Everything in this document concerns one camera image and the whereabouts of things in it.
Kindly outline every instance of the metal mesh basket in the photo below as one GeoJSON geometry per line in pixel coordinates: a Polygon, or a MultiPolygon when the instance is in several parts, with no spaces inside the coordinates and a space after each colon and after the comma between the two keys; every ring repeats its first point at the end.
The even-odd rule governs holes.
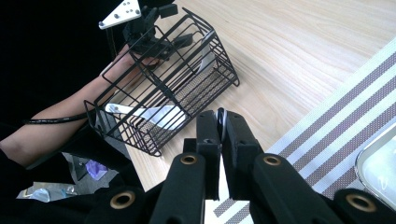
{"type": "MultiPolygon", "coordinates": [[[[161,156],[161,148],[175,134],[231,84],[239,85],[213,27],[184,10],[186,15],[166,33],[158,26],[148,31],[158,39],[143,56],[158,52],[154,58],[164,59],[159,66],[149,68],[133,55],[136,64],[129,71],[141,73],[134,84],[121,85],[129,71],[114,82],[105,73],[110,88],[94,102],[85,102],[87,109],[94,108],[95,113],[89,113],[91,126],[103,137],[161,156]],[[105,99],[114,88],[116,93],[105,99]]],[[[145,35],[139,41],[145,41],[145,35]]]]}

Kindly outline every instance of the purple object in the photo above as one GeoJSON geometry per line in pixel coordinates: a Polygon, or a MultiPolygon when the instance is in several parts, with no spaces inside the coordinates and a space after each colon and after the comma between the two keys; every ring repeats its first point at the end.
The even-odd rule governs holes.
{"type": "Polygon", "coordinates": [[[99,180],[107,172],[107,167],[97,161],[88,161],[85,167],[94,180],[99,180]]]}

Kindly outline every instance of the white stripe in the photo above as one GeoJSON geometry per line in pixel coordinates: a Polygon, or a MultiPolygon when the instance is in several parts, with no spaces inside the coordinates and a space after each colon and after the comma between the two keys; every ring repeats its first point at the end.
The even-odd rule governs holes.
{"type": "MultiPolygon", "coordinates": [[[[396,90],[393,90],[390,93],[390,95],[382,99],[376,106],[370,109],[345,133],[341,134],[340,137],[335,142],[339,143],[339,145],[344,145],[345,143],[347,143],[352,137],[354,137],[362,129],[364,129],[367,126],[367,124],[369,124],[371,121],[377,118],[384,110],[389,108],[394,103],[394,99],[396,99],[396,90]]],[[[329,159],[330,156],[340,148],[339,146],[337,146],[336,143],[331,144],[329,148],[326,148],[311,162],[315,163],[317,167],[318,165],[323,164],[323,162],[329,159]]],[[[359,152],[362,151],[365,147],[366,145],[361,145],[358,148],[356,148],[352,154],[346,156],[346,158],[342,162],[340,162],[336,167],[334,167],[314,186],[314,189],[317,189],[319,190],[319,192],[322,192],[323,190],[328,188],[333,182],[335,182],[338,179],[339,176],[343,175],[347,170],[349,170],[351,167],[355,165],[356,157],[358,156],[359,152]]]]}
{"type": "Polygon", "coordinates": [[[396,38],[382,48],[372,59],[362,66],[353,76],[347,79],[345,83],[337,89],[330,97],[326,98],[318,107],[308,113],[299,123],[289,130],[282,138],[273,144],[266,152],[279,154],[285,147],[294,141],[300,133],[306,130],[313,121],[320,118],[329,108],[338,102],[346,93],[357,86],[365,77],[372,73],[382,62],[395,52],[396,38]]]}
{"type": "Polygon", "coordinates": [[[339,125],[344,119],[346,119],[353,111],[355,111],[360,105],[362,105],[369,97],[375,92],[381,89],[387,84],[396,73],[396,66],[391,67],[383,76],[375,81],[369,88],[362,91],[353,101],[351,101],[343,110],[336,114],[332,119],[329,120],[323,127],[321,127],[315,134],[313,134],[306,142],[301,144],[290,156],[287,157],[290,163],[295,163],[299,160],[302,155],[312,148],[317,142],[319,142],[326,134],[333,130],[339,125]]]}
{"type": "Polygon", "coordinates": [[[220,217],[219,220],[221,223],[226,223],[230,220],[237,212],[242,210],[242,208],[247,205],[247,201],[238,201],[233,206],[231,206],[227,211],[225,211],[220,217]]]}

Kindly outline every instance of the black cable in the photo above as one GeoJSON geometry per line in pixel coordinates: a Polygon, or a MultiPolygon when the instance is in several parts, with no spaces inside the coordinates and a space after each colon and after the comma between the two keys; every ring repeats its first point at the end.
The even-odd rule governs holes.
{"type": "Polygon", "coordinates": [[[67,118],[57,118],[57,119],[24,119],[22,122],[24,124],[58,124],[58,123],[66,123],[71,121],[76,121],[79,119],[87,118],[87,113],[82,113],[79,115],[67,117],[67,118]]]}

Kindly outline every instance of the metal tray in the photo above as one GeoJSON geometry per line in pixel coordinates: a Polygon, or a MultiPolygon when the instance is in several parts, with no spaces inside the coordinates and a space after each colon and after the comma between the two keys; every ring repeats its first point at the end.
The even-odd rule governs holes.
{"type": "Polygon", "coordinates": [[[396,123],[359,154],[355,170],[368,190],[396,210],[396,123]]]}

